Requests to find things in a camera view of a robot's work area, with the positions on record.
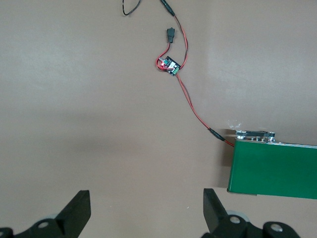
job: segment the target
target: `small circuit board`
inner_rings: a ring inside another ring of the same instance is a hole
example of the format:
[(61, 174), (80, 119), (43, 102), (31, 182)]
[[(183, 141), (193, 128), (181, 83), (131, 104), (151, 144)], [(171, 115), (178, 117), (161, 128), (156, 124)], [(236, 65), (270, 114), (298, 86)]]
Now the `small circuit board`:
[(177, 72), (180, 69), (180, 65), (178, 63), (176, 63), (172, 58), (170, 57), (166, 57), (166, 59), (164, 59), (164, 61), (162, 62), (162, 66), (164, 68), (173, 68), (171, 70), (167, 70), (168, 73), (170, 73), (171, 75), (175, 76), (175, 74), (177, 74)]

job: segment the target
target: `battery pack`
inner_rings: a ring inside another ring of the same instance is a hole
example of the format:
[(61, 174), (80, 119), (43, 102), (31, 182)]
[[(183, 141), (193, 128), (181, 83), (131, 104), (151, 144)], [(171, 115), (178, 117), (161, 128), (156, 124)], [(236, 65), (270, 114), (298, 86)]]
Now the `battery pack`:
[(228, 191), (317, 199), (317, 146), (252, 133), (236, 133)]

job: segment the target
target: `wire plug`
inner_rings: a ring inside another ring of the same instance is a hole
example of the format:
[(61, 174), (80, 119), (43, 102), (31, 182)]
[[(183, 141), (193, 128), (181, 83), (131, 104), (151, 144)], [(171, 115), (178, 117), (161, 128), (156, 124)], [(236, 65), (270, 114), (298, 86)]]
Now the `wire plug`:
[(220, 135), (218, 134), (217, 132), (215, 132), (213, 129), (211, 128), (208, 128), (208, 130), (219, 140), (222, 140), (222, 141), (225, 141), (225, 139)]
[(161, 3), (165, 6), (166, 10), (172, 15), (175, 16), (175, 13), (173, 9), (168, 5), (168, 3), (165, 0), (160, 0)]
[(173, 27), (167, 30), (167, 41), (173, 43), (173, 39), (175, 36), (175, 29)]

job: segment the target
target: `electronic component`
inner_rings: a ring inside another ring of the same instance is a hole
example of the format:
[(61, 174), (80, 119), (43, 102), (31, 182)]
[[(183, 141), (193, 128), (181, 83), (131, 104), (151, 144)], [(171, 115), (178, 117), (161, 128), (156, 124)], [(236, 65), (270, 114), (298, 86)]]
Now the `electronic component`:
[(237, 130), (236, 131), (237, 139), (241, 140), (254, 140), (260, 142), (274, 142), (275, 133), (268, 131), (253, 131), (253, 130)]
[(166, 59), (162, 61), (161, 66), (166, 68), (167, 72), (173, 76), (175, 76), (180, 69), (180, 65), (170, 57), (166, 57)]
[(228, 191), (317, 199), (317, 146), (274, 137), (266, 131), (236, 132)]

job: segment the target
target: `metal bolt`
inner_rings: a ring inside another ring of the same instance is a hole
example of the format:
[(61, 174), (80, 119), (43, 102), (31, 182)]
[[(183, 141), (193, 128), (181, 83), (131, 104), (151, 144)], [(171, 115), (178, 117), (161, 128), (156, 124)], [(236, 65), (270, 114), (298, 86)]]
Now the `metal bolt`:
[(47, 227), (49, 225), (48, 222), (42, 222), (38, 225), (38, 228), (44, 228), (44, 227)]
[(272, 228), (273, 231), (276, 231), (276, 232), (282, 232), (283, 231), (283, 228), (279, 224), (272, 224), (271, 228)]
[(239, 224), (240, 223), (240, 219), (237, 217), (230, 217), (230, 221), (234, 224)]

